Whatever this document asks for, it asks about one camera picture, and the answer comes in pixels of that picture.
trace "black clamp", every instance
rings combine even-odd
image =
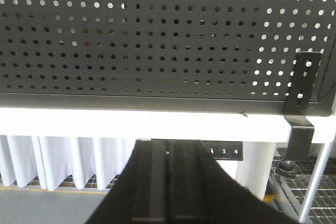
[[[296,66],[286,107],[285,119],[291,126],[287,148],[278,148],[281,160],[276,164],[276,172],[285,177],[294,177],[298,169],[293,161],[307,159],[314,135],[314,125],[306,118],[309,100],[321,61],[319,52],[301,52]]]

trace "white curtain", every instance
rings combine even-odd
[[[78,189],[93,174],[103,190],[124,169],[135,139],[0,136],[0,173],[4,186],[26,186],[35,176],[42,189],[55,190],[72,175]]]

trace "perforated metal panel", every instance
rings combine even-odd
[[[297,53],[319,51],[316,102],[335,2],[0,0],[0,92],[281,102]]]

